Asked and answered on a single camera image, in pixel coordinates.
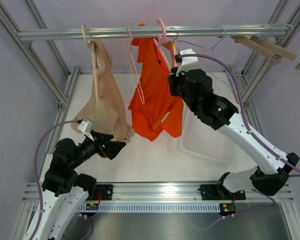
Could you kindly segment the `orange t shirt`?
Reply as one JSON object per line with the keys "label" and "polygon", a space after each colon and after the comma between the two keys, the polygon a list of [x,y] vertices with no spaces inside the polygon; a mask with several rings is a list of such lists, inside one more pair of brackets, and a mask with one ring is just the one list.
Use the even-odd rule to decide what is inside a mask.
{"label": "orange t shirt", "polygon": [[133,38],[131,45],[138,47],[136,61],[142,64],[140,83],[128,106],[134,131],[150,141],[162,131],[180,137],[184,104],[181,98],[170,93],[170,71],[155,39]]}

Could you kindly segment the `thick pink plastic hanger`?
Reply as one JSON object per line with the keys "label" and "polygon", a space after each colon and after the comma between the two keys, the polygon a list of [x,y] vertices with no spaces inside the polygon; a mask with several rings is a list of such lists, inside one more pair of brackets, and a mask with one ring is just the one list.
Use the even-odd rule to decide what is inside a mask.
{"label": "thick pink plastic hanger", "polygon": [[[175,60],[176,47],[172,41],[167,41],[167,31],[163,20],[161,18],[157,18],[156,23],[160,25],[162,34],[159,35],[157,37],[157,40],[155,40],[154,42],[160,54],[162,55],[168,70],[170,71],[171,68],[174,68],[177,65]],[[163,48],[169,51],[171,61],[168,60],[168,57],[163,51]]]}

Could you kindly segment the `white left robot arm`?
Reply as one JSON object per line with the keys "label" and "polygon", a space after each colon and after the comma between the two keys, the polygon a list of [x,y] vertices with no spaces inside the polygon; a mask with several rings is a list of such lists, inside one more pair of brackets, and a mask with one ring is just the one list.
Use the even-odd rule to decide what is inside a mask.
{"label": "white left robot arm", "polygon": [[112,135],[98,132],[92,132],[80,144],[70,138],[61,139],[39,184],[39,205],[24,239],[60,240],[86,200],[96,201],[92,210],[98,210],[102,200],[112,200],[111,184],[98,184],[95,177],[78,174],[76,168],[95,155],[113,160],[125,146],[124,142],[114,141]]}

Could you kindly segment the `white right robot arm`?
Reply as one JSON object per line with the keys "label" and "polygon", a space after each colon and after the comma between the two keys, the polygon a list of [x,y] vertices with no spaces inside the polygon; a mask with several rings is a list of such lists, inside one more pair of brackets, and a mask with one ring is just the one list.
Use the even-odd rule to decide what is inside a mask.
{"label": "white right robot arm", "polygon": [[170,94],[180,97],[201,123],[231,139],[256,163],[249,170],[224,173],[213,196],[227,199],[239,191],[257,190],[272,197],[283,188],[300,159],[296,153],[279,150],[245,122],[231,101],[214,93],[213,80],[203,70],[178,72],[173,67],[168,83]]}

